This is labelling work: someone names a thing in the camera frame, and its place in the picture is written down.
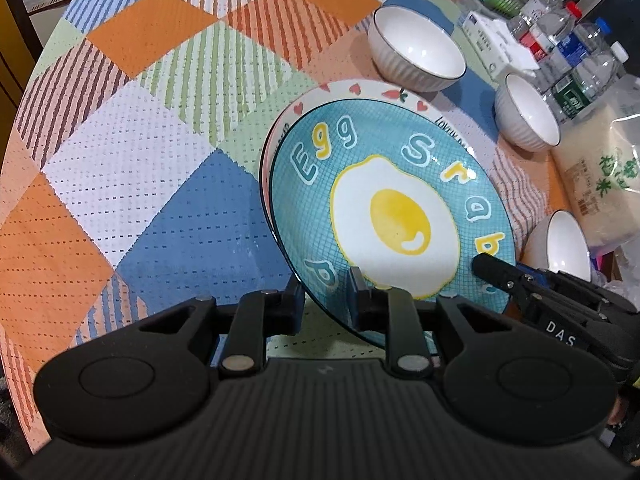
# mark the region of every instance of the tablecloth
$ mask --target tablecloth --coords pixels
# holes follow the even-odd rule
[[[498,135],[495,84],[454,0],[73,0],[38,60],[0,173],[0,354],[32,449],[31,395],[69,346],[199,294],[285,285],[256,181],[271,122],[338,78],[380,78],[366,30],[401,5],[452,34],[470,70],[432,104],[474,147],[520,248],[565,206],[548,154]],[[370,356],[308,304],[269,355]]]

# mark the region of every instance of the egg yolk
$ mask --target egg yolk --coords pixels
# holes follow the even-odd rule
[[[431,225],[422,208],[395,189],[381,189],[370,204],[371,223],[376,234],[391,250],[415,256],[431,241]]]

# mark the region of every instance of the egg plate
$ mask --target egg plate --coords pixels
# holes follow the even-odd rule
[[[268,200],[269,177],[273,157],[280,142],[290,127],[299,121],[301,117],[319,106],[340,99],[382,101],[412,110],[436,124],[436,126],[462,144],[469,153],[473,154],[473,149],[468,145],[466,139],[435,106],[404,88],[373,79],[342,79],[322,84],[302,94],[286,107],[271,125],[264,141],[259,168],[260,196],[267,223],[272,231],[273,223],[271,221],[270,201]]]
[[[308,293],[351,328],[346,276],[414,298],[461,294],[496,312],[508,296],[478,280],[471,259],[515,263],[507,213],[465,147],[424,116],[386,102],[342,99],[284,135],[271,165],[276,239]],[[383,345],[379,333],[361,334]]]

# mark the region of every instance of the fried egg illustration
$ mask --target fried egg illustration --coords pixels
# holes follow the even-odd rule
[[[342,254],[376,286],[424,298],[456,274],[460,240],[449,208],[433,187],[383,156],[340,172],[330,213]]]

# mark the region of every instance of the plastic bottle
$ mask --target plastic bottle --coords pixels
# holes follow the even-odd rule
[[[520,9],[520,13],[508,22],[509,30],[520,40],[544,14],[560,9],[565,0],[529,0]]]
[[[553,85],[543,98],[558,123],[573,119],[602,95],[618,79],[620,64],[627,59],[628,53],[616,42],[608,50],[585,57],[577,67]]]
[[[574,30],[575,20],[581,17],[582,12],[578,6],[568,2],[565,9],[544,14],[520,39],[520,43],[533,53],[536,61],[540,61]]]
[[[535,80],[538,91],[542,93],[549,90],[589,54],[607,50],[609,45],[604,37],[610,32],[609,25],[602,18],[598,18],[595,23],[578,23],[551,54],[538,61],[540,70],[536,70]]]

